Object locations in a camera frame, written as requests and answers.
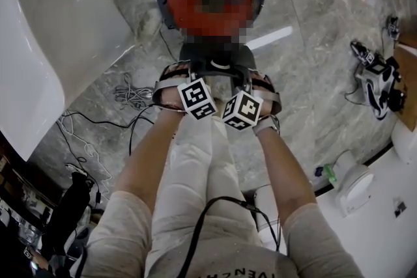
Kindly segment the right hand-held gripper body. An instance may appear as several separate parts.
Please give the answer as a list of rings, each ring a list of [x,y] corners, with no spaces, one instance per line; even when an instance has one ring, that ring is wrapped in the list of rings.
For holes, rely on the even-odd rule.
[[[254,90],[252,86],[252,74],[258,73],[257,70],[249,69],[248,85],[237,84],[239,80],[231,79],[232,97],[225,103],[222,111],[221,120],[224,124],[242,131],[257,125],[259,115],[263,105],[262,91]]]

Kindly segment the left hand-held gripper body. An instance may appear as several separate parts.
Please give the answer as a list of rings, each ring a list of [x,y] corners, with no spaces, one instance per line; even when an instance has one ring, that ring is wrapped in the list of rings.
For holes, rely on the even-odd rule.
[[[179,78],[184,81],[177,87],[180,98],[179,110],[195,120],[211,117],[218,109],[210,89],[202,77],[192,77],[188,67],[178,68]]]

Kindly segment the person's right hand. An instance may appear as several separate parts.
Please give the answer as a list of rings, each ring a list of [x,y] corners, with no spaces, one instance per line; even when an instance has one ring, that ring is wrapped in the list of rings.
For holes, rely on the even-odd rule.
[[[280,94],[276,92],[270,78],[258,71],[250,72],[251,94],[263,100],[260,117],[277,115],[282,110]]]

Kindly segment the person's left hand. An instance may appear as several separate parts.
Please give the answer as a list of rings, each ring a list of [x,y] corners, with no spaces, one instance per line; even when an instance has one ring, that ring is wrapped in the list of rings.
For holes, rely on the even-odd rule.
[[[152,102],[162,109],[184,113],[178,86],[189,82],[189,62],[181,61],[167,66],[155,83]]]

